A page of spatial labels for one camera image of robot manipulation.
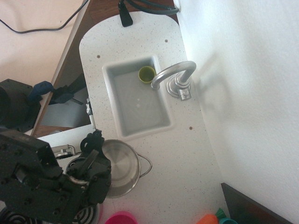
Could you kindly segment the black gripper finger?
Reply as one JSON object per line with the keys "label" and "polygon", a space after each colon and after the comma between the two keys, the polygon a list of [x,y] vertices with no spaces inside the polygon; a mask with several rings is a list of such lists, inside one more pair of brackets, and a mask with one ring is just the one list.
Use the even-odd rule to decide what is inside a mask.
{"label": "black gripper finger", "polygon": [[91,151],[96,150],[99,154],[103,154],[102,146],[104,141],[105,139],[102,137],[101,130],[95,130],[93,133],[88,133],[80,143],[81,152],[91,153]]}

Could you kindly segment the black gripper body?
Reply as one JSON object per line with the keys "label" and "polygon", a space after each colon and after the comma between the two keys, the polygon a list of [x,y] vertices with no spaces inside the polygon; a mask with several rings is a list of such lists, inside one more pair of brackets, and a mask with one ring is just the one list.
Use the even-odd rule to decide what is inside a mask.
{"label": "black gripper body", "polygon": [[104,202],[111,185],[111,169],[110,160],[97,150],[82,154],[67,165],[66,174],[83,191],[81,205]]}

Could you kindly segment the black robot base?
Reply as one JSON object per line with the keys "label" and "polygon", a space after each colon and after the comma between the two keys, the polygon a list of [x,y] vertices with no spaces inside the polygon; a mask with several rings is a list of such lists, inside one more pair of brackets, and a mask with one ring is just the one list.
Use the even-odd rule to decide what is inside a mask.
{"label": "black robot base", "polygon": [[12,79],[0,83],[0,126],[25,133],[34,128],[41,109],[39,102],[29,102],[33,87]]}

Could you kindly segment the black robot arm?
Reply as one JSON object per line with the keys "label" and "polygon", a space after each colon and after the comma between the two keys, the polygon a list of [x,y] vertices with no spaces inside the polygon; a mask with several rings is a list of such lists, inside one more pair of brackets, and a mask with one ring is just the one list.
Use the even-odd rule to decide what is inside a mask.
{"label": "black robot arm", "polygon": [[81,154],[62,169],[49,143],[16,130],[0,131],[0,199],[10,211],[53,224],[70,224],[83,209],[103,203],[111,162],[100,130],[80,144]]}

